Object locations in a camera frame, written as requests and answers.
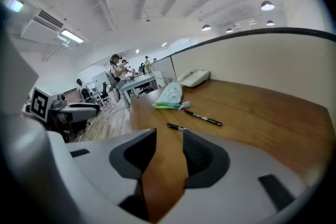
ceiling light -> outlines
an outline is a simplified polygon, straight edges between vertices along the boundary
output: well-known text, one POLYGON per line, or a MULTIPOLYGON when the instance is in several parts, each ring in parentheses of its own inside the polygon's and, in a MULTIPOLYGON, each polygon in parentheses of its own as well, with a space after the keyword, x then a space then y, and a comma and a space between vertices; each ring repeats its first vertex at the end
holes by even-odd
POLYGON ((82 40, 81 38, 77 37, 76 35, 74 35, 73 33, 69 32, 68 30, 64 29, 61 34, 63 36, 66 36, 68 38, 71 38, 72 40, 78 42, 78 43, 82 43, 84 40, 82 40))
POLYGON ((275 23, 272 20, 268 20, 266 23, 267 26, 273 26, 275 23))
POLYGON ((18 0, 5 0, 5 4, 7 8, 15 12, 19 12, 20 9, 23 7, 23 2, 18 0))
POLYGON ((264 1, 261 4, 261 9, 262 10, 271 10, 271 9, 274 9, 274 5, 270 1, 264 1))
POLYGON ((210 25, 204 25, 203 27, 202 27, 202 31, 208 31, 208 30, 210 30, 212 27, 210 26, 210 25))

wooden desk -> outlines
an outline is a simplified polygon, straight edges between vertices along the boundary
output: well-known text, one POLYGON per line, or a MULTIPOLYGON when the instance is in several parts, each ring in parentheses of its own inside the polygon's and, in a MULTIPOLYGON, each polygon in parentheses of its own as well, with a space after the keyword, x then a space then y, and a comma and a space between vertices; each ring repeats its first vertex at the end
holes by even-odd
POLYGON ((157 222, 183 195, 188 177, 182 132, 173 123, 218 135, 266 151, 312 185, 332 156, 334 131, 326 108, 287 94, 243 84, 208 80, 183 88, 182 101, 191 111, 223 123, 210 124, 178 110, 157 110, 152 104, 163 89, 131 102, 133 131, 157 128, 156 152, 143 174, 150 221, 157 222))

